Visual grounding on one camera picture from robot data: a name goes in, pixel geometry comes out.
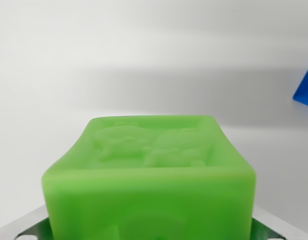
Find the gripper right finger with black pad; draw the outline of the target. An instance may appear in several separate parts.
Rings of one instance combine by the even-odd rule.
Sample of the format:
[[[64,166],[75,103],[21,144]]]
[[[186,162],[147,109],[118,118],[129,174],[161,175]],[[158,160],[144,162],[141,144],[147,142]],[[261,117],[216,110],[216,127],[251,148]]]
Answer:
[[[308,240],[308,234],[259,206],[253,207],[250,239]]]

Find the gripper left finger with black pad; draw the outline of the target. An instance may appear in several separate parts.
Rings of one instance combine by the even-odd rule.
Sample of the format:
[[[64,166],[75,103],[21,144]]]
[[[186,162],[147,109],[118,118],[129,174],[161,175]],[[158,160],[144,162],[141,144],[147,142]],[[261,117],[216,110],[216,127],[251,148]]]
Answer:
[[[45,205],[0,228],[0,240],[16,240],[24,235],[31,235],[38,240],[52,239]]]

